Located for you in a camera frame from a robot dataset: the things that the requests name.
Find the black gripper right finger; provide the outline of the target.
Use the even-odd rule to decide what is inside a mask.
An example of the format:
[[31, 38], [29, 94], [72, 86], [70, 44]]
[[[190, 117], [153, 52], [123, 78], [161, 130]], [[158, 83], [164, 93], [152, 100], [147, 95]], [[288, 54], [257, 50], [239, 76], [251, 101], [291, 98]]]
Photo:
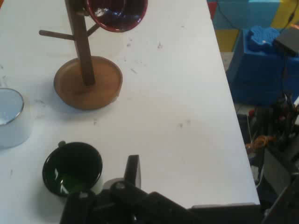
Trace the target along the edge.
[[299, 223], [299, 174], [291, 176], [291, 183], [278, 196], [264, 216], [262, 224]]

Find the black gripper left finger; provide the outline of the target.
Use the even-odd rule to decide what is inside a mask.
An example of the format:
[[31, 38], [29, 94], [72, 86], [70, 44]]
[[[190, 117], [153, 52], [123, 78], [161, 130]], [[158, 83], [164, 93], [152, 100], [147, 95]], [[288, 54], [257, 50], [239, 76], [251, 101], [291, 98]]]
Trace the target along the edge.
[[138, 155], [130, 155], [124, 177], [99, 194], [90, 190], [69, 195], [62, 224], [193, 224], [194, 215], [163, 195], [141, 190]]

